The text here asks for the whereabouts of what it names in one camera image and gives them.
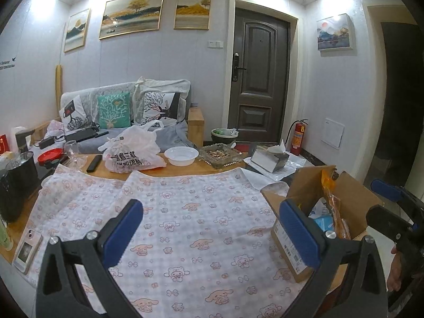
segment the doorway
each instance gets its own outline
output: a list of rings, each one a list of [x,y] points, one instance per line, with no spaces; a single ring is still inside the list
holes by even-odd
[[[369,187],[372,179],[380,178],[407,187],[423,132],[424,37],[413,24],[382,22],[381,27],[386,54],[386,97],[381,132],[364,185]]]
[[[289,59],[289,22],[235,9],[228,127],[239,141],[280,142]]]

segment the fire extinguisher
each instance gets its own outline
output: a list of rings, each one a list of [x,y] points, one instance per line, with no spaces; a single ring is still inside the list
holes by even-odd
[[[291,129],[296,123],[296,127],[294,129],[293,138],[292,138],[292,145],[290,149],[290,153],[296,156],[298,156],[300,154],[300,151],[302,150],[303,136],[305,134],[306,126],[308,125],[305,121],[308,121],[308,120],[305,119],[305,120],[294,121],[292,125],[290,126],[289,133],[287,134],[287,139],[288,139]]]

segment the dark brown door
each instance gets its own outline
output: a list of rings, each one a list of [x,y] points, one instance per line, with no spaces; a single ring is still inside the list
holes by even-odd
[[[280,142],[289,35],[289,23],[236,8],[228,127],[239,130],[238,141]]]

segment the ashtray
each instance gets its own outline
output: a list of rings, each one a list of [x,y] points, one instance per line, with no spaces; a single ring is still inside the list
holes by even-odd
[[[218,143],[199,149],[199,158],[219,170],[243,160],[243,154],[226,144]]]

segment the hand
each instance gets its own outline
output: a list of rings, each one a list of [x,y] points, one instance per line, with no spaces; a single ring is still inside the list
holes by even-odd
[[[389,292],[393,292],[394,290],[397,292],[402,284],[400,279],[402,265],[400,261],[400,252],[398,252],[396,246],[393,246],[391,253],[394,254],[395,257],[390,267],[389,278],[387,279],[387,289]]]

